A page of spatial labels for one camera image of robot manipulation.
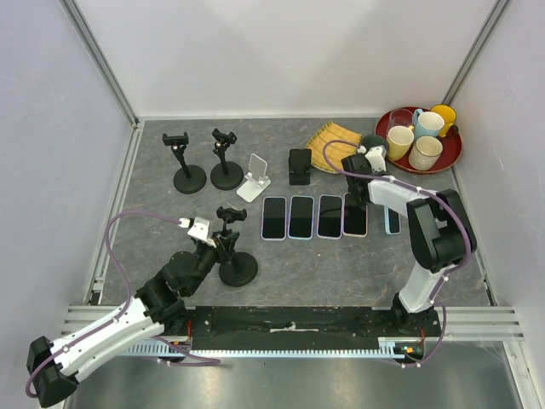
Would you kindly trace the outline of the cream case phone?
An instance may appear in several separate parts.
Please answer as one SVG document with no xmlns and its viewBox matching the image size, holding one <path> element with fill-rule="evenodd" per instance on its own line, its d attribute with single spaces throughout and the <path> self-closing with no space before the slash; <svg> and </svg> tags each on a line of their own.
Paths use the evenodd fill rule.
<svg viewBox="0 0 545 409">
<path fill-rule="evenodd" d="M 368 230 L 367 206 L 358 204 L 349 193 L 344 193 L 343 206 L 342 235 L 365 237 Z"/>
</svg>

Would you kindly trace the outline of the black pole stand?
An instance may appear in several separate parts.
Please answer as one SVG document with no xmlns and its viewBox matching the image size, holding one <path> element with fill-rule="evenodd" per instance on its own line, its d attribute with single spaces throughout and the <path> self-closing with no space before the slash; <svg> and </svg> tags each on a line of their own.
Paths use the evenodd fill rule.
<svg viewBox="0 0 545 409">
<path fill-rule="evenodd" d="M 163 144 L 170 147 L 171 152 L 180 164 L 175 172 L 173 184 L 175 189 L 183 194 L 193 194 L 200 191 L 206 184 L 207 176 L 204 169 L 195 164 L 187 164 L 185 151 L 189 144 L 189 136 L 186 132 L 182 135 L 162 135 Z"/>
<path fill-rule="evenodd" d="M 216 210 L 218 218 L 222 219 L 222 230 L 220 232 L 235 232 L 228 226 L 235 222 L 243 222 L 247 218 L 246 209 L 235 210 L 220 206 Z M 221 281 L 231 287 L 242 287 L 249 284 L 258 273 L 256 259 L 247 252 L 236 251 L 230 262 L 220 265 L 219 276 Z"/>
<path fill-rule="evenodd" d="M 238 163 L 226 160 L 226 151 L 238 138 L 232 131 L 225 134 L 217 128 L 212 131 L 212 136 L 215 138 L 213 153 L 219 158 L 220 163 L 210 172 L 210 180 L 214 187 L 220 190 L 233 190 L 242 183 L 244 173 Z"/>
</svg>

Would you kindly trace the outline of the purple phone from pole stand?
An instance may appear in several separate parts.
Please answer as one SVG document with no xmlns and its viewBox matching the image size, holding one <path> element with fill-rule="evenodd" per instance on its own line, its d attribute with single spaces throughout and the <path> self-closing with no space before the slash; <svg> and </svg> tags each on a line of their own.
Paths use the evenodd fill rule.
<svg viewBox="0 0 545 409">
<path fill-rule="evenodd" d="M 341 196 L 322 195 L 318 204 L 317 235 L 322 239 L 339 239 L 342 235 L 343 201 Z"/>
</svg>

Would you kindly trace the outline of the light blue case phone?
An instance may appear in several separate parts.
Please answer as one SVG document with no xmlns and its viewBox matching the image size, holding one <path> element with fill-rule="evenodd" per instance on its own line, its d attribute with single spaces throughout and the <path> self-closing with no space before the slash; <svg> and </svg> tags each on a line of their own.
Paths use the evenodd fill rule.
<svg viewBox="0 0 545 409">
<path fill-rule="evenodd" d="M 314 199 L 295 195 L 290 199 L 288 237 L 310 240 L 313 236 Z"/>
</svg>

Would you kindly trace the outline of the lavender case phone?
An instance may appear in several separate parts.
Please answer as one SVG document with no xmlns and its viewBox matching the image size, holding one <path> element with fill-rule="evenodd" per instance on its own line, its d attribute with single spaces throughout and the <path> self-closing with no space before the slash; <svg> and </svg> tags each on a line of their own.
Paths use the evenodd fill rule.
<svg viewBox="0 0 545 409">
<path fill-rule="evenodd" d="M 286 238 L 287 200 L 285 197 L 265 197 L 261 215 L 261 237 L 267 241 Z"/>
</svg>

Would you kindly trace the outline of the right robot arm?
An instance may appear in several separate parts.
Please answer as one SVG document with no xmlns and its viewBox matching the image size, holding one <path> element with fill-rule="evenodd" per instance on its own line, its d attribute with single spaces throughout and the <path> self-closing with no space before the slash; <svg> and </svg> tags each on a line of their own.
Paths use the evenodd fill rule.
<svg viewBox="0 0 545 409">
<path fill-rule="evenodd" d="M 407 219 L 415 265 L 394 296 L 389 321 L 396 333 L 410 335 L 433 311 L 449 275 L 476 250 L 460 195 L 453 189 L 435 192 L 415 187 L 383 171 L 375 172 L 362 153 L 344 158 L 341 166 L 357 204 L 380 205 Z"/>
</svg>

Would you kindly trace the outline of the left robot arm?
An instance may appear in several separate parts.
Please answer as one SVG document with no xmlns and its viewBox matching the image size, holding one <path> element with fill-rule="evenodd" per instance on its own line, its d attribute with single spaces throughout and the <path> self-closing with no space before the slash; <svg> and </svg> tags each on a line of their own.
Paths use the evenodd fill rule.
<svg viewBox="0 0 545 409">
<path fill-rule="evenodd" d="M 69 336 L 31 342 L 26 362 L 26 394 L 42 408 L 73 394 L 98 366 L 141 339 L 186 328 L 183 300 L 191 297 L 217 264 L 235 253 L 240 233 L 216 231 L 208 241 L 195 239 L 196 250 L 176 252 L 159 272 L 126 302 Z"/>
</svg>

